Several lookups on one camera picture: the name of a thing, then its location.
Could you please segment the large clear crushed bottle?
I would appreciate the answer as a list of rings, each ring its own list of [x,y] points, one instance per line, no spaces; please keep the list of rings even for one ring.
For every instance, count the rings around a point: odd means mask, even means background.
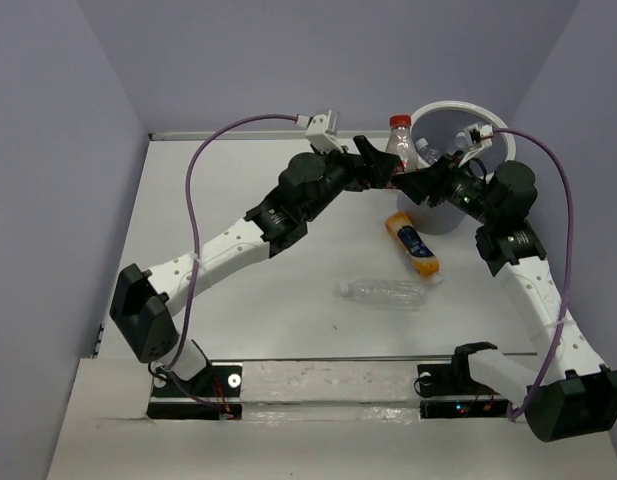
[[[336,292],[342,298],[374,309],[417,310],[427,299],[423,286],[402,280],[346,281],[338,284]]]

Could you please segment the blue label water bottle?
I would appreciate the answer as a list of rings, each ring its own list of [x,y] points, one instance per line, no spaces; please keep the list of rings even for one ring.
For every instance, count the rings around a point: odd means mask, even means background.
[[[469,148],[470,145],[466,134],[464,132],[458,132],[447,147],[447,152],[450,155],[456,155],[458,152],[465,154]]]

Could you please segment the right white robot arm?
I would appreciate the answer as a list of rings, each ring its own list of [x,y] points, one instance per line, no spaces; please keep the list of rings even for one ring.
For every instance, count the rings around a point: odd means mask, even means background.
[[[505,161],[482,179],[444,157],[428,168],[398,174],[392,182],[416,204],[447,202],[479,222],[479,255],[545,360],[533,371],[490,342],[460,345],[450,363],[421,386],[422,395],[490,389],[508,400],[510,415],[523,416],[544,442],[610,430],[617,420],[617,369],[609,368],[586,341],[527,220],[537,198],[534,172]]]

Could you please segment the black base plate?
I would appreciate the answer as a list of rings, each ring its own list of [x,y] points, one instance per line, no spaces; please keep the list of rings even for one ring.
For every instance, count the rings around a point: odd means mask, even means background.
[[[243,365],[213,362],[191,380],[175,380],[155,363],[147,416],[153,420],[238,421],[242,419]]]
[[[460,383],[449,363],[417,366],[413,389],[423,420],[504,418],[508,401],[491,388]]]

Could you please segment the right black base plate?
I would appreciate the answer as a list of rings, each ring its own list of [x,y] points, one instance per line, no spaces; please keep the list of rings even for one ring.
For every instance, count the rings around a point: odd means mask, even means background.
[[[460,383],[449,363],[417,366],[413,389],[423,420],[504,418],[508,401],[491,388]]]

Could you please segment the slim clear plastic bottle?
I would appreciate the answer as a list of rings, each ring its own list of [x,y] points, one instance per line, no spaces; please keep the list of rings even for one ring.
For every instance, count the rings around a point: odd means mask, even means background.
[[[425,138],[419,138],[414,143],[420,158],[420,164],[427,168],[436,163],[442,156],[442,153],[433,148]]]

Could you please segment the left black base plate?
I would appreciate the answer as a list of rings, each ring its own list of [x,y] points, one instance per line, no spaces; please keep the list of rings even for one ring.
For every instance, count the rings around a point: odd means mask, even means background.
[[[213,362],[191,380],[175,380],[155,363],[147,416],[153,420],[238,421],[242,419],[243,365]]]

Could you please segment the orange juice bottle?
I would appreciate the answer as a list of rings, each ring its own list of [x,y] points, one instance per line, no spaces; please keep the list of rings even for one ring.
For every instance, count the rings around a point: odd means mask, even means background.
[[[438,285],[443,281],[439,259],[425,244],[406,213],[393,214],[384,225],[396,245],[407,256],[412,268],[423,280],[432,285]]]

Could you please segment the white round bin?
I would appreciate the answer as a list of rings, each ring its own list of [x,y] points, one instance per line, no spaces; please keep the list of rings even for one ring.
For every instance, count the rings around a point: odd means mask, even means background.
[[[491,124],[505,128],[505,121],[491,110],[466,101],[441,100],[420,107],[411,115],[411,136],[415,143],[425,138],[442,154],[458,132],[475,123]],[[492,146],[479,154],[485,169],[491,173],[503,161],[516,156],[516,143],[510,135],[498,136]],[[435,208],[423,203],[417,205],[403,193],[397,194],[396,207],[409,215],[415,229],[422,234],[442,235],[454,230],[465,218],[465,214],[445,202]]]

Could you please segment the red cap clear bottle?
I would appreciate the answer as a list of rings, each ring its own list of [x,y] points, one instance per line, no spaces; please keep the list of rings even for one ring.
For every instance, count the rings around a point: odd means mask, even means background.
[[[416,171],[419,168],[419,157],[411,136],[410,115],[398,114],[389,119],[390,134],[386,152],[400,158],[400,163],[394,170],[394,175]]]

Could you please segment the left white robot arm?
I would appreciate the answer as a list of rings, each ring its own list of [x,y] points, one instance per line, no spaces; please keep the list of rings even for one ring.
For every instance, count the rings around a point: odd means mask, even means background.
[[[119,272],[109,316],[140,363],[173,373],[186,394],[207,388],[210,362],[175,316],[189,315],[197,295],[230,275],[289,249],[342,192],[384,188],[399,157],[363,135],[353,142],[354,153],[334,148],[292,157],[262,202],[205,245],[147,270],[131,264]]]

